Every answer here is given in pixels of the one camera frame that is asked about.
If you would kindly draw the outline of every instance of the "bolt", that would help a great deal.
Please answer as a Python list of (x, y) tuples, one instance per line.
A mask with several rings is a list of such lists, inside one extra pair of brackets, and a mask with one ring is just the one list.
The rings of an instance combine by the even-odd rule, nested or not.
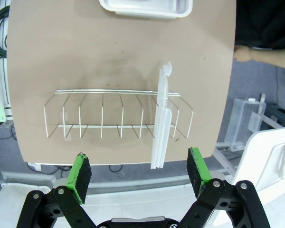
[(64, 191), (63, 189), (59, 189), (59, 190), (58, 190), (58, 194), (59, 194), (59, 195), (62, 195), (64, 192), (65, 192), (65, 191)]
[(34, 195), (33, 195), (33, 198), (34, 198), (35, 200), (38, 199), (38, 198), (39, 198), (38, 193), (34, 194)]
[(213, 186), (217, 188), (220, 186), (220, 183), (218, 181), (215, 181), (215, 182), (213, 182)]
[(246, 189), (247, 188), (247, 185), (245, 183), (241, 183), (240, 186), (241, 186), (242, 189)]

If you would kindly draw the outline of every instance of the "dish rack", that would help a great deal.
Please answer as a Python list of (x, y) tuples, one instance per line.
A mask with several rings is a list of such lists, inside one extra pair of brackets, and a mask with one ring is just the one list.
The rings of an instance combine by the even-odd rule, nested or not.
[[(178, 131), (184, 138), (188, 138), (190, 134), (192, 119), (193, 119), (193, 108), (181, 97), (179, 93), (168, 92), (168, 79), (172, 70), (170, 62), (164, 65), (160, 70), (160, 80), (158, 91), (143, 91), (143, 90), (123, 90), (123, 89), (65, 89), (57, 90), (44, 105), (44, 120), (47, 138), (50, 138), (57, 128), (63, 128), (63, 137), (68, 138), (71, 130), (73, 128), (79, 128), (79, 137), (83, 138), (88, 129), (100, 129), (100, 138), (104, 138), (104, 129), (116, 129), (116, 133), (120, 139), (123, 138), (124, 129), (132, 129), (133, 133), (136, 135), (137, 139), (142, 138), (142, 129), (148, 129), (148, 132), (153, 137), (152, 146), (152, 162), (151, 168), (162, 168), (164, 163), (164, 157), (166, 153), (166, 148), (168, 144), (168, 138), (175, 138), (176, 132)], [(77, 123), (67, 123), (69, 122), (66, 113), (66, 106), (73, 100), (71, 96), (79, 96), (77, 99)], [(54, 99), (60, 100), (60, 119), (62, 122), (54, 125), (52, 130), (48, 127), (48, 106), (52, 103)], [(136, 116), (129, 114), (126, 117), (126, 103), (131, 101), (130, 112), (135, 109)], [(152, 109), (152, 105), (147, 105), (146, 100), (151, 100), (153, 106), (156, 109), (155, 121), (150, 123), (147, 121), (150, 118), (146, 118), (147, 113)], [(96, 118), (97, 124), (86, 123), (83, 120), (83, 114), (86, 114), (83, 109), (87, 106), (94, 105), (98, 103), (98, 108), (95, 113), (99, 116)], [(105, 120), (105, 113), (107, 112), (106, 104), (109, 104), (111, 110), (109, 114), (113, 115), (111, 121), (107, 123)], [(180, 121), (180, 106), (187, 109), (186, 122), (188, 130), (181, 130), (179, 128)], [(171, 122), (172, 111), (174, 110), (175, 118), (173, 123)]]

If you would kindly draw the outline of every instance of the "clear plastic bin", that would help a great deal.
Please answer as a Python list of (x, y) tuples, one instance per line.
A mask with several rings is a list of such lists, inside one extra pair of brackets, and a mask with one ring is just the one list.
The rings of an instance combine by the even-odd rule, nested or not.
[(265, 107), (264, 102), (234, 99), (225, 137), (231, 151), (243, 150), (249, 137), (260, 130)]

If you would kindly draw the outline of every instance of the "brown table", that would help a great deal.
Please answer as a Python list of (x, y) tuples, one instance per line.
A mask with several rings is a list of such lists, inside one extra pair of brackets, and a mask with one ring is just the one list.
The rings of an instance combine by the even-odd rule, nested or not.
[[(97, 0), (13, 1), (7, 53), (9, 94), (23, 159), (71, 164), (83, 151), (92, 164), (150, 162), (153, 138), (147, 129), (141, 139), (132, 129), (124, 129), (122, 139), (116, 129), (104, 129), (103, 139), (99, 129), (88, 129), (81, 139), (78, 128), (71, 129), (66, 139), (62, 128), (47, 138), (43, 109), (57, 89), (157, 90), (159, 69), (168, 60), (172, 63), (170, 91), (193, 107), (194, 118), (187, 139), (179, 132), (169, 139), (166, 161), (186, 159), (191, 146), (210, 156), (228, 93), (235, 17), (236, 1), (229, 0), (195, 0), (189, 16), (173, 20), (116, 15)], [(53, 123), (61, 118), (64, 99), (53, 101), (47, 110)], [(70, 97), (69, 103), (78, 105), (80, 99)], [(106, 99), (107, 122), (115, 124), (113, 114), (118, 108)], [(147, 106), (144, 121), (150, 122), (154, 108), (148, 110), (149, 101), (143, 102)], [(58, 108), (60, 115), (54, 114)], [(86, 109), (84, 118), (96, 106), (91, 103)], [(66, 114), (72, 124), (78, 110), (66, 107)]]

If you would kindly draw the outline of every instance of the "white plastic tray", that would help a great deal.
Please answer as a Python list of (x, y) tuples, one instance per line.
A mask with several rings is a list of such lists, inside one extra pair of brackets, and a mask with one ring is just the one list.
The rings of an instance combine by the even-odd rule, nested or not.
[(99, 0), (116, 14), (149, 18), (183, 18), (192, 11), (193, 0)]

